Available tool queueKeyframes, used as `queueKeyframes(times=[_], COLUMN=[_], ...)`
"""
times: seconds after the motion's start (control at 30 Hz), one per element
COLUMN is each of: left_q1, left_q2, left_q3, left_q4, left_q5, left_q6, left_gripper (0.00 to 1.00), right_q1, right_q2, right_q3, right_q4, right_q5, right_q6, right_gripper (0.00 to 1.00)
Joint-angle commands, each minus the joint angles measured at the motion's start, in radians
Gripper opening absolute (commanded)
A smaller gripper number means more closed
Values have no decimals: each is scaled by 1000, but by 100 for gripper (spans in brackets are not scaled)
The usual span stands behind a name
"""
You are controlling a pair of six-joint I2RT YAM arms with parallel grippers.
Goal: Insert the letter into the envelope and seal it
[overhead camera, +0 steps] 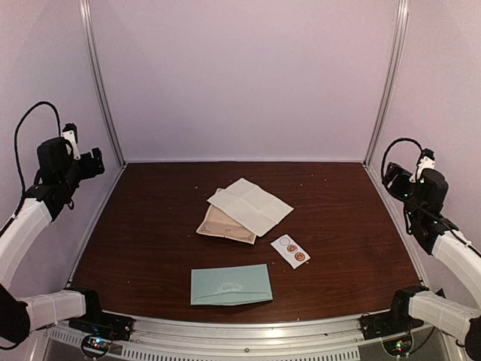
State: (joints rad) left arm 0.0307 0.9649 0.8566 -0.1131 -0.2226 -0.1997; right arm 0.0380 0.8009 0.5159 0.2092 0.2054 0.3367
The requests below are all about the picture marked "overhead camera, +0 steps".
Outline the beige decorated letter paper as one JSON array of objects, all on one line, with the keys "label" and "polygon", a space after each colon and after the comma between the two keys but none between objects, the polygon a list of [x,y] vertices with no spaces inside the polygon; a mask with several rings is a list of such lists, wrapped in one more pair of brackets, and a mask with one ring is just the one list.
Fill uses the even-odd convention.
[{"label": "beige decorated letter paper", "polygon": [[212,205],[207,209],[204,220],[196,232],[199,235],[226,238],[247,244],[256,242],[254,233]]}]

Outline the light blue envelope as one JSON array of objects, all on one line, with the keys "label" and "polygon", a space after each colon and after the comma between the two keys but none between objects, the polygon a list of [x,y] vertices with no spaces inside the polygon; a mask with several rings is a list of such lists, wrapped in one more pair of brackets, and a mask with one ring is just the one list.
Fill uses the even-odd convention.
[{"label": "light blue envelope", "polygon": [[272,300],[266,264],[191,270],[190,305],[236,306]]}]

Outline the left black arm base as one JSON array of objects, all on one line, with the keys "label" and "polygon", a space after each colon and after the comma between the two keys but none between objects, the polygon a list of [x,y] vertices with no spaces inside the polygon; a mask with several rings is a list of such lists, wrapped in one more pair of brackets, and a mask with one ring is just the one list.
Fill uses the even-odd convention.
[{"label": "left black arm base", "polygon": [[94,290],[69,287],[66,290],[82,294],[86,301],[86,313],[71,318],[68,325],[72,329],[97,335],[111,341],[129,341],[134,320],[131,317],[105,312],[99,295]]}]

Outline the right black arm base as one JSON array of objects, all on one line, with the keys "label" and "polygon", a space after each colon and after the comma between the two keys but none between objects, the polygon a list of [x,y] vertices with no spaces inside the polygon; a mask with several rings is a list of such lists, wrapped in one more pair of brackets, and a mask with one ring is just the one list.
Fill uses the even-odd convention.
[{"label": "right black arm base", "polygon": [[424,325],[408,314],[410,299],[417,293],[427,291],[424,286],[408,287],[397,290],[392,298],[390,309],[378,314],[364,313],[358,319],[364,340],[409,332]]}]

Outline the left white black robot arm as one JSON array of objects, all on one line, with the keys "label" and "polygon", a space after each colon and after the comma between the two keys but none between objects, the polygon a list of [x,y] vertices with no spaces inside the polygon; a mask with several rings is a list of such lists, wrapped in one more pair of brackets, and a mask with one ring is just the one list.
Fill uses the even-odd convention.
[{"label": "left white black robot arm", "polygon": [[12,350],[32,332],[63,320],[78,318],[92,334],[108,326],[108,318],[91,300],[94,291],[61,290],[17,299],[11,282],[37,237],[72,206],[81,181],[104,173],[102,153],[94,148],[79,153],[74,138],[63,134],[42,143],[37,150],[39,170],[35,182],[23,193],[19,209],[1,230],[1,338]]}]

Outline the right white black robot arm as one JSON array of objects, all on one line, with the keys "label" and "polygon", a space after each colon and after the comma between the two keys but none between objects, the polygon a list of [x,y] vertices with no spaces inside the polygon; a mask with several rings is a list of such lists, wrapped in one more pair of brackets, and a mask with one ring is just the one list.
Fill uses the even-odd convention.
[{"label": "right white black robot arm", "polygon": [[449,301],[426,287],[399,290],[386,314],[386,326],[400,332],[413,319],[430,323],[461,343],[472,360],[479,360],[480,252],[440,213],[448,190],[444,176],[433,168],[414,176],[391,162],[382,182],[389,195],[404,204],[408,232],[428,255],[461,281],[476,301],[472,308]]}]

